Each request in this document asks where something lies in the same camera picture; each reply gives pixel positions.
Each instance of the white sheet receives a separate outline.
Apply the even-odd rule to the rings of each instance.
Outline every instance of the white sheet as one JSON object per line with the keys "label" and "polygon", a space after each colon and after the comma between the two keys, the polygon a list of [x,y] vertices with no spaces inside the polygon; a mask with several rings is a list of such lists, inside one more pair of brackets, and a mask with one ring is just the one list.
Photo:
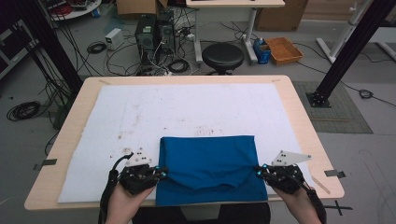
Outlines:
{"label": "white sheet", "polygon": [[[142,147],[157,165],[163,136],[245,134],[255,135],[260,164],[270,164],[280,150],[301,152],[274,84],[104,86],[59,203],[99,202],[108,171],[131,150]],[[299,166],[313,184],[306,164]],[[148,198],[155,199],[155,190]]]}

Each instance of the blue cloth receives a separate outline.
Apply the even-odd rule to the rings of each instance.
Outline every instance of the blue cloth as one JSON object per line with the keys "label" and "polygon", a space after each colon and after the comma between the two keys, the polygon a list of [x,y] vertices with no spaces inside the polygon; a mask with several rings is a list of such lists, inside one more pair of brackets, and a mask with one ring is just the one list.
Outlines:
{"label": "blue cloth", "polygon": [[267,201],[258,164],[254,136],[163,137],[159,165],[169,172],[157,185],[156,204]]}

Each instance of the black stool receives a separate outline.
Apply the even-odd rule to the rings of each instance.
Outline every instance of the black stool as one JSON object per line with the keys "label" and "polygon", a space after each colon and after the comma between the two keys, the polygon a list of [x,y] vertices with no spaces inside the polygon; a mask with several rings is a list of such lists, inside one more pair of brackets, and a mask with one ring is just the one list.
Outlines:
{"label": "black stool", "polygon": [[244,52],[231,44],[213,44],[205,48],[202,52],[202,59],[209,67],[216,71],[209,73],[213,75],[230,75],[227,70],[234,70],[239,67],[245,60]]}

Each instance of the white tag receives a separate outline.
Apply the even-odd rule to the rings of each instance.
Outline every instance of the white tag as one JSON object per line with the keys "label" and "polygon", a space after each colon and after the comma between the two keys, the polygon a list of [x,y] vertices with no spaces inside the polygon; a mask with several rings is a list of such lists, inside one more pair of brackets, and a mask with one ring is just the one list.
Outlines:
{"label": "white tag", "polygon": [[273,166],[289,166],[295,163],[311,160],[311,155],[305,155],[295,152],[280,151],[272,161]]}
{"label": "white tag", "polygon": [[125,163],[126,167],[138,166],[151,163],[151,158],[139,148],[134,155]]}

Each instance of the person's arm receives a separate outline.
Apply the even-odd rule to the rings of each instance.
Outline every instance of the person's arm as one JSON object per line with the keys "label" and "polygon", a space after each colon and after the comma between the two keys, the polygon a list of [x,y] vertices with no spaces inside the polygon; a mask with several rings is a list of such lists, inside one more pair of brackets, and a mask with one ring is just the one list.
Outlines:
{"label": "person's arm", "polygon": [[108,202],[106,224],[127,224],[153,190],[154,188],[150,188],[131,195],[121,184],[118,184]]}
{"label": "person's arm", "polygon": [[283,199],[291,214],[300,224],[321,224],[317,211],[302,188],[288,194],[280,189],[273,188],[274,191]]}

